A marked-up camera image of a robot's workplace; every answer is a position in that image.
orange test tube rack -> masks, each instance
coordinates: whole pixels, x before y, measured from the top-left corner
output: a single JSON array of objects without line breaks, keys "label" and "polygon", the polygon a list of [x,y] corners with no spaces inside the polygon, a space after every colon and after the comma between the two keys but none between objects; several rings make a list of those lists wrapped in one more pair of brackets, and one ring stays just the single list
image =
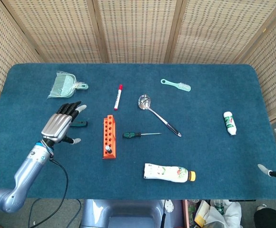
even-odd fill
[{"label": "orange test tube rack", "polygon": [[[113,115],[108,115],[103,121],[103,159],[116,158],[116,122]],[[109,145],[112,153],[105,150],[105,146]]]}]

metal ladle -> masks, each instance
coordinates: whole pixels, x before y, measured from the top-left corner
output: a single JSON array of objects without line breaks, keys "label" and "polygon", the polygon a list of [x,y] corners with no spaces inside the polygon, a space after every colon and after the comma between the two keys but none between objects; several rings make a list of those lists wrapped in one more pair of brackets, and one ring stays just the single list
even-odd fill
[{"label": "metal ladle", "polygon": [[158,115],[155,111],[153,111],[153,109],[151,109],[151,98],[144,94],[142,95],[139,100],[138,100],[138,106],[139,108],[141,108],[142,110],[148,109],[150,110],[155,116],[157,116],[162,122],[164,122],[164,124],[172,131],[174,132],[176,135],[178,135],[179,137],[181,137],[181,133],[179,133],[178,130],[176,130],[175,127],[173,127],[172,125],[170,125],[165,119],[163,119],[160,115]]}]

black cable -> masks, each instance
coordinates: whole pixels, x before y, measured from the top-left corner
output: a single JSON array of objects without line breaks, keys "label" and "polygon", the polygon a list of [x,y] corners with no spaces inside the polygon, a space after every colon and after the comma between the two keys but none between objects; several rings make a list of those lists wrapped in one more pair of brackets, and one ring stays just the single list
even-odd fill
[{"label": "black cable", "polygon": [[32,203],[32,206],[30,208],[30,213],[29,213],[29,219],[28,219],[28,228],[30,227],[30,219],[31,219],[31,214],[32,214],[32,209],[33,209],[33,206],[36,202],[38,202],[41,198],[38,198],[36,199],[33,203]]},{"label": "black cable", "polygon": [[67,188],[68,188],[68,174],[66,172],[66,169],[64,169],[64,167],[62,165],[60,165],[56,160],[50,160],[52,163],[54,163],[55,165],[58,165],[61,169],[63,169],[64,173],[65,173],[65,176],[66,176],[66,187],[65,187],[65,192],[64,192],[64,195],[63,195],[63,198],[61,200],[61,203],[60,205],[58,206],[58,208],[51,214],[49,215],[47,218],[45,218],[44,220],[42,220],[41,222],[37,223],[36,225],[30,227],[30,228],[35,228],[37,227],[38,225],[42,224],[43,222],[47,221],[48,219],[50,219],[55,213],[58,212],[58,210],[60,209],[60,207],[62,206],[63,202],[64,202],[64,199],[65,199],[65,196],[66,196],[66,192],[67,192]]},{"label": "black cable", "polygon": [[79,202],[80,208],[79,208],[79,210],[77,211],[77,213],[75,214],[75,216],[72,217],[71,221],[68,223],[68,225],[66,226],[66,228],[68,228],[68,227],[70,226],[70,224],[73,222],[73,220],[75,220],[75,218],[78,216],[78,214],[79,214],[80,211],[81,211],[81,208],[82,208],[81,201],[80,201],[79,199],[76,199],[76,200]]},{"label": "black cable", "polygon": [[161,219],[160,228],[164,228],[165,227],[165,220],[166,220],[165,208],[166,208],[166,200],[165,200],[165,202],[163,204],[163,215],[162,215],[162,219]]}]

screwdriver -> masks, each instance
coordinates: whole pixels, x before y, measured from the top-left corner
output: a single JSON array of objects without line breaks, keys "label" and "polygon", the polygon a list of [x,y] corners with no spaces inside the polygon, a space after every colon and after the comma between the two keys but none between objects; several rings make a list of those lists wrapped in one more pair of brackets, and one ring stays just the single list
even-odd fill
[{"label": "screwdriver", "polygon": [[144,133],[141,134],[140,132],[136,133],[136,132],[126,132],[124,134],[122,134],[123,138],[135,138],[135,137],[141,137],[142,135],[148,135],[148,134],[161,134],[161,133]]}]

robot finger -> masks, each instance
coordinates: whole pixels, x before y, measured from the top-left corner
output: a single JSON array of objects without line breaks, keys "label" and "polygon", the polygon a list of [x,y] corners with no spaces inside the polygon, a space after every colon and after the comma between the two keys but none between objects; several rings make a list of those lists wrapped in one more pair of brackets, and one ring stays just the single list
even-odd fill
[{"label": "robot finger", "polygon": [[64,106],[64,108],[62,109],[60,114],[66,114],[66,112],[68,111],[68,109],[70,108],[71,105],[72,105],[72,103],[67,104],[66,106]]},{"label": "robot finger", "polygon": [[79,106],[76,108],[76,110],[71,114],[72,116],[72,122],[75,120],[75,118],[79,115],[80,112],[82,112],[84,109],[86,109],[86,104]]},{"label": "robot finger", "polygon": [[66,115],[71,115],[76,110],[76,108],[79,104],[81,104],[81,101],[78,101],[76,103],[72,103],[65,114]]},{"label": "robot finger", "polygon": [[62,109],[63,109],[66,105],[68,105],[68,103],[63,104],[63,105],[58,109],[57,114],[60,114],[61,111],[62,111]]},{"label": "robot finger", "polygon": [[81,141],[80,138],[77,138],[77,139],[72,139],[72,138],[69,138],[68,136],[65,136],[63,139],[62,139],[63,142],[67,142],[67,143],[70,143],[70,144],[77,144]]}]

